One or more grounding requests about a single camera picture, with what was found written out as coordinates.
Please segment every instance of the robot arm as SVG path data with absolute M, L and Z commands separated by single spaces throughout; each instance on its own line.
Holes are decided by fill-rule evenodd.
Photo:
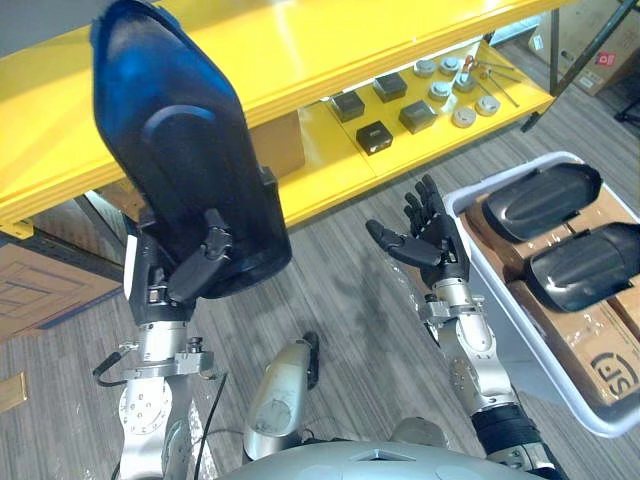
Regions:
M 399 235 L 375 220 L 367 230 L 393 258 L 417 267 L 433 292 L 425 298 L 429 325 L 449 365 L 449 380 L 487 458 L 543 478 L 566 475 L 519 404 L 496 351 L 483 298 L 469 291 L 469 258 L 453 219 L 429 176 L 416 185 L 420 200 L 405 196 L 411 235 Z

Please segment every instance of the white plastic bin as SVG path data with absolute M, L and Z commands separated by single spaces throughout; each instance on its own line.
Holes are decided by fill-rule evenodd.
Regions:
M 635 392 L 609 407 L 591 407 L 564 371 L 540 332 L 520 307 L 502 280 L 467 235 L 458 215 L 479 196 L 526 175 L 536 168 L 557 163 L 584 163 L 568 152 L 554 152 L 526 164 L 497 173 L 479 183 L 456 190 L 444 197 L 447 212 L 456 220 L 458 230 L 471 258 L 470 287 L 486 298 L 491 328 L 496 334 L 498 354 L 514 386 L 538 398 L 564 402 L 589 431 L 603 437 L 617 437 L 640 423 L 640 392 Z M 609 189 L 611 194 L 638 221 L 638 217 Z

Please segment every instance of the yellow shelf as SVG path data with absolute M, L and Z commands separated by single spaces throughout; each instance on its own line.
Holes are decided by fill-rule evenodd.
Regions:
M 165 0 L 159 5 L 225 72 L 249 125 L 256 126 L 565 3 Z M 90 64 L 88 28 L 0 59 L 0 229 L 123 177 L 93 124 Z
M 474 46 L 457 50 L 447 56 L 464 58 L 474 53 Z M 510 65 L 498 52 L 484 42 L 477 58 Z M 549 94 L 528 79 L 521 71 L 508 71 L 521 78 L 516 83 L 499 77 L 498 82 L 519 103 L 516 108 L 500 90 L 488 80 L 479 80 L 500 103 L 491 117 L 477 116 L 466 129 L 451 122 L 451 112 L 458 105 L 473 107 L 477 98 L 486 95 L 478 86 L 467 94 L 454 91 L 446 104 L 440 106 L 427 97 L 433 81 L 443 81 L 440 73 L 430 79 L 416 77 L 411 69 L 400 72 L 408 85 L 407 94 L 382 103 L 372 85 L 356 91 L 365 104 L 363 116 L 341 124 L 325 102 L 318 102 L 301 110 L 301 126 L 307 165 L 280 180 L 280 199 L 287 225 L 293 225 L 327 208 L 364 192 L 375 185 L 433 160 L 461 145 L 471 142 L 534 111 L 543 111 L 553 100 Z M 400 109 L 418 100 L 425 100 L 439 112 L 435 123 L 412 135 L 398 120 Z M 386 150 L 368 156 L 355 140 L 355 132 L 376 120 L 393 135 L 393 143 Z

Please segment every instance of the black square box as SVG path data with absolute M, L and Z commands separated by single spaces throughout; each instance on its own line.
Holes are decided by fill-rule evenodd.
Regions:
M 373 81 L 373 89 L 384 103 L 404 97 L 407 93 L 407 84 L 399 73 L 383 75 Z
M 423 100 L 418 100 L 400 110 L 400 122 L 412 134 L 427 128 L 435 122 L 438 114 Z
M 341 93 L 331 97 L 331 106 L 343 123 L 364 113 L 364 103 L 356 92 Z
M 384 150 L 391 146 L 393 136 L 391 132 L 387 130 L 381 121 L 373 122 L 366 127 L 362 127 L 356 132 L 356 140 L 367 155 L 373 155 L 374 153 Z

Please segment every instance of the black cable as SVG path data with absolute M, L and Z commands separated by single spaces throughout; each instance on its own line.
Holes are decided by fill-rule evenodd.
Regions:
M 209 410 L 209 416 L 207 417 L 207 423 L 204 425 L 204 430 L 202 431 L 202 438 L 200 439 L 200 451 L 198 452 L 198 458 L 196 460 L 196 468 L 193 472 L 193 480 L 198 480 L 198 476 L 200 474 L 200 463 L 202 462 L 202 452 L 204 452 L 204 444 L 207 441 L 207 435 L 209 434 L 209 427 L 211 426 L 211 420 L 213 419 L 213 414 L 216 411 L 216 407 L 218 406 L 218 402 L 220 401 L 220 396 L 222 395 L 222 390 L 224 389 L 224 384 L 227 382 L 227 373 L 225 372 L 222 375 L 222 379 L 220 380 L 220 386 L 218 387 L 218 392 L 216 393 L 216 398 L 213 401 L 213 405 L 211 405 L 211 410 Z
M 113 469 L 111 473 L 111 480 L 116 480 L 118 478 L 118 474 L 120 473 L 120 462 L 116 463 L 116 468 Z
M 124 385 L 127 383 L 126 380 L 119 380 L 117 382 L 105 382 L 104 380 L 100 379 L 103 373 L 113 367 L 120 360 L 122 360 L 122 354 L 120 352 L 113 352 L 111 355 L 105 358 L 100 365 L 93 369 L 93 379 L 98 385 L 100 385 L 101 387 L 117 387 L 118 385 Z

